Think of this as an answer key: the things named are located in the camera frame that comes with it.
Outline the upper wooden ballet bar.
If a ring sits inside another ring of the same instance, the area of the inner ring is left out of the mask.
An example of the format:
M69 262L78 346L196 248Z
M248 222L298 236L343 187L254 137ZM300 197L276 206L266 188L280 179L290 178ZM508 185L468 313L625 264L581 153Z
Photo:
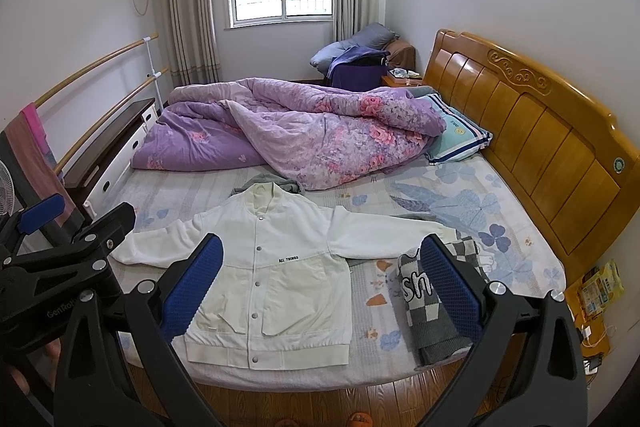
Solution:
M47 101L51 100L51 98L73 84L78 79L84 77L85 75L88 75L89 72L93 72L95 69L115 60L115 58L120 57L125 53L137 49L139 46L146 46L151 41L156 40L159 36L160 35L157 32L153 32L151 35L145 36L137 41L129 43L126 46L122 46L115 51L101 56L100 58L84 66L83 68L78 69L77 72L73 72L72 75L67 76L65 79L61 80L55 86L50 88L47 92L44 92L43 95L40 95L39 98L36 98L34 102L35 108L43 106L44 103L47 103Z

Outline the white standing fan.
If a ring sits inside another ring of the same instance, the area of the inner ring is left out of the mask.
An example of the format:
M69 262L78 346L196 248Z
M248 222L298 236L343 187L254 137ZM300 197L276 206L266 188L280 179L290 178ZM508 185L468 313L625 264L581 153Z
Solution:
M14 184L10 170L0 161L0 212L12 215L15 206Z

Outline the white button jacket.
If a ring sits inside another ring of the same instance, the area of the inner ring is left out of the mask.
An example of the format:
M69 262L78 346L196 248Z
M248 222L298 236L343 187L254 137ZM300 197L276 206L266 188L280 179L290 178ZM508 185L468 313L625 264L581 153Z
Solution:
M221 239L224 262L183 336L186 357L258 371L347 364L349 260L397 258L430 234L457 238L437 222L321 207L258 183L189 221L129 234L113 257L166 269L208 233Z

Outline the pink grey hanging towel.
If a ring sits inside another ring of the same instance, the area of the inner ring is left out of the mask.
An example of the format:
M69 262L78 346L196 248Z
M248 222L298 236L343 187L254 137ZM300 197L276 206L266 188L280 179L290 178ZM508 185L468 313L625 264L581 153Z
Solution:
M17 202L23 208L54 194L63 197L63 212L43 227L42 234L54 246L70 243L82 228L84 216L41 152L23 112L9 121L1 132L1 161L9 169Z

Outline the dark top white cabinet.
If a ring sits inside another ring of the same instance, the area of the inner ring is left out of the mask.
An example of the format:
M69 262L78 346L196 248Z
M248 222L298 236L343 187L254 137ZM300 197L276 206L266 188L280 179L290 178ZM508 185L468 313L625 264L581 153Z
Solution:
M76 207L96 219L157 120L154 98L129 104L80 154L63 178Z

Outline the wooden ballet bar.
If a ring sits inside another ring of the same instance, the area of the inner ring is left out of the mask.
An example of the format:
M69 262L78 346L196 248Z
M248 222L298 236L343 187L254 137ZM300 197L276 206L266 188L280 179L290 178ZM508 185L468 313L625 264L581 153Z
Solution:
M144 89L155 84L164 74L168 72L168 68L164 67L152 77L145 79L139 86L129 92L126 96L121 98L116 104L114 104L106 113L104 113L97 121L95 121L86 131L82 134L77 141L70 147L70 149L64 154L60 161L56 164L53 172L60 174L68 162L76 155L78 150L116 113L118 113L124 106L126 106L136 95L141 93Z
M44 103L47 103L47 101L51 100L51 98L73 84L78 79L84 77L85 75L88 75L89 72L93 72L95 69L115 60L115 58L120 57L125 53L137 49L139 46L146 46L151 41L156 40L159 36L160 35L157 32L153 32L151 35L145 36L137 41L129 43L126 46L122 46L115 51L101 56L100 58L84 66L83 68L78 69L77 72L73 72L72 75L67 76L65 79L61 80L55 86L50 88L47 92L44 92L43 95L40 95L39 98L36 98L34 102L35 108L43 106Z

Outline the purple floral quilt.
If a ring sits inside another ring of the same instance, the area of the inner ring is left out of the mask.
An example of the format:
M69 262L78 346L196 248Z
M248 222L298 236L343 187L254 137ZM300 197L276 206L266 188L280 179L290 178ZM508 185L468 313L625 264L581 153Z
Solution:
M198 172L259 165L322 191L419 156L446 130L430 100L268 78L192 84L169 95L132 165Z

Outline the left grey curtain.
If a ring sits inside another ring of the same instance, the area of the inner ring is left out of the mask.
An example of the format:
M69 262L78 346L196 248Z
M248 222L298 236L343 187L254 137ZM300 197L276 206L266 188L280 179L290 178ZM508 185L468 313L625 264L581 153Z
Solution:
M160 0L172 82L221 80L213 0Z

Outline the orange slipper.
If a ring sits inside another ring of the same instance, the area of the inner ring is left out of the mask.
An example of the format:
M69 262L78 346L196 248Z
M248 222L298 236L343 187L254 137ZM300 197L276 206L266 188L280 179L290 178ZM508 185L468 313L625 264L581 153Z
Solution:
M368 413L355 412L347 418L346 427L373 427L373 419Z

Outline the yellow snack bag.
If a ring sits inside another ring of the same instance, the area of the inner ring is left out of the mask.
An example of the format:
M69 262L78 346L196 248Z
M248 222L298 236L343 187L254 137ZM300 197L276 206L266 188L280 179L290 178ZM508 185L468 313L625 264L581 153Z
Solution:
M625 288L614 259L591 271L579 289L579 298L586 317L596 317L624 295Z

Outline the grey blue pillow pile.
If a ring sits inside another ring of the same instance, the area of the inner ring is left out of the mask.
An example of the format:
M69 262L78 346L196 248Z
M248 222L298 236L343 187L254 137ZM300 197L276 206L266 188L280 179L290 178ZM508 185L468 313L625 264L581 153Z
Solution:
M386 44L396 40L398 35L380 23L373 23L353 34L345 40L331 42L321 48L309 60L309 64L325 74L334 58L339 57L354 46L366 46L367 48L382 50Z

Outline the lower wooden ballet bar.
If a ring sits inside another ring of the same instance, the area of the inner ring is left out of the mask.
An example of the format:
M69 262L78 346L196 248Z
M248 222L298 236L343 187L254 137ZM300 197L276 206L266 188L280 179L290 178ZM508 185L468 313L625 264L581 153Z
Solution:
M126 106L136 95L141 93L144 89L155 84L164 74L168 72L168 68L164 67L152 77L145 79L139 86L129 92L126 96L121 98L116 104L114 104L106 113L104 113L97 121L95 121L86 131L82 134L77 141L70 147L70 149L64 154L60 161L56 164L53 172L60 174L68 162L76 155L78 150L116 113L118 113L124 106Z

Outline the dark purple cloth chair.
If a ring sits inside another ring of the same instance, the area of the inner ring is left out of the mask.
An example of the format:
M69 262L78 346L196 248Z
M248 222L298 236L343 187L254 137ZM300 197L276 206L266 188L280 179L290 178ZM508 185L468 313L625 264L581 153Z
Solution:
M353 46L331 62L326 78L332 88L364 92L381 86L388 73L388 52Z

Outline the striped teal pillow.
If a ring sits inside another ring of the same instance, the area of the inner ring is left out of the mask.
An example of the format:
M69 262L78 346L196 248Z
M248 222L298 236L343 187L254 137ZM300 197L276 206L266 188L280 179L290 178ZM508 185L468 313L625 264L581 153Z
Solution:
M410 87L408 91L413 98L428 98L447 124L444 133L425 150L425 156L429 162L442 164L448 161L459 161L488 147L492 140L492 133L442 101L440 94L433 88Z

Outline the wooden bed headboard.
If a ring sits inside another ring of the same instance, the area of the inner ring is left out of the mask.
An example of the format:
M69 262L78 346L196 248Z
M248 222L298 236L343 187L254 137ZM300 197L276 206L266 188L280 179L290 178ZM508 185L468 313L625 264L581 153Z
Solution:
M529 57L437 31L424 81L488 130L483 154L574 283L639 209L639 150L596 98Z

